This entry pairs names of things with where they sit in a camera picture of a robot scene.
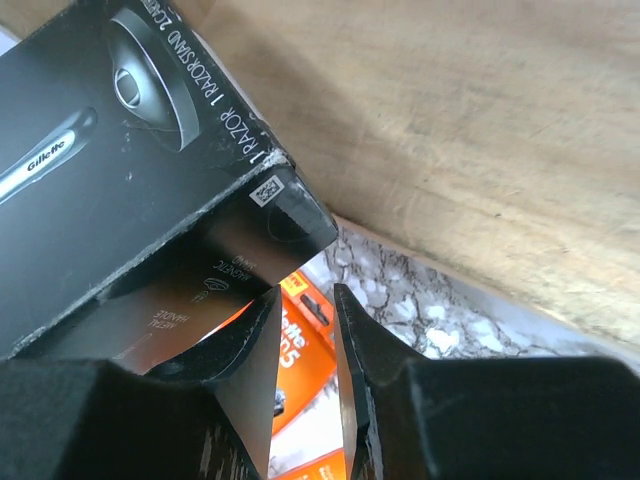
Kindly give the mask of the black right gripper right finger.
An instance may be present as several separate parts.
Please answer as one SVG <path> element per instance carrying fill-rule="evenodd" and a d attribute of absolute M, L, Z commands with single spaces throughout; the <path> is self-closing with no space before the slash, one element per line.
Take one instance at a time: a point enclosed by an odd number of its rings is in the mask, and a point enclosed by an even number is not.
<path fill-rule="evenodd" d="M 431 360 L 334 288 L 351 479 L 635 479 L 639 379 L 601 356 Z"/>

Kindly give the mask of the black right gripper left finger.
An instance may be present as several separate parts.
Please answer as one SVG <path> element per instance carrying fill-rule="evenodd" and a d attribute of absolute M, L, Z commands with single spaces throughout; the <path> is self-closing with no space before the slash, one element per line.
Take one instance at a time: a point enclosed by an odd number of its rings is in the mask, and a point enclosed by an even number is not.
<path fill-rule="evenodd" d="M 110 360 L 1 364 L 5 479 L 263 479 L 282 294 L 144 375 Z"/>

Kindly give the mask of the orange razor box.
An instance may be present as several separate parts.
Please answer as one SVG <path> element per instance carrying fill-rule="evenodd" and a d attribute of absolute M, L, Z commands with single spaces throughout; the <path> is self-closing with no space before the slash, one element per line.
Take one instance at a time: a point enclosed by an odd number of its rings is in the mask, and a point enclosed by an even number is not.
<path fill-rule="evenodd" d="M 272 433 L 286 428 L 336 370 L 334 307 L 301 272 L 280 282 L 282 321 Z"/>
<path fill-rule="evenodd" d="M 346 480 L 344 450 L 338 448 L 314 458 L 304 451 L 275 457 L 269 466 L 269 479 Z"/>

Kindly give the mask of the black green razor box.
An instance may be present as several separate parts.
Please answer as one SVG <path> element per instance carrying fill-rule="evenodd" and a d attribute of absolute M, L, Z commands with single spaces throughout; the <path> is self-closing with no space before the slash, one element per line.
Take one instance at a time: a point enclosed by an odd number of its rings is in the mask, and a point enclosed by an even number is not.
<path fill-rule="evenodd" d="M 165 1 L 74 1 L 1 58 L 1 355 L 145 373 L 337 227 Z"/>

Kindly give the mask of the light wooden two-tier shelf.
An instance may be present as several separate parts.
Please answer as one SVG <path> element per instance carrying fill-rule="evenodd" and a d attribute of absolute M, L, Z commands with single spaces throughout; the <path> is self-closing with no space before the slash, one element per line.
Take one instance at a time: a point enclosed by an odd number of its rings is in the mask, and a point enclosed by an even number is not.
<path fill-rule="evenodd" d="M 637 2 L 165 2 L 334 222 L 638 347 Z"/>

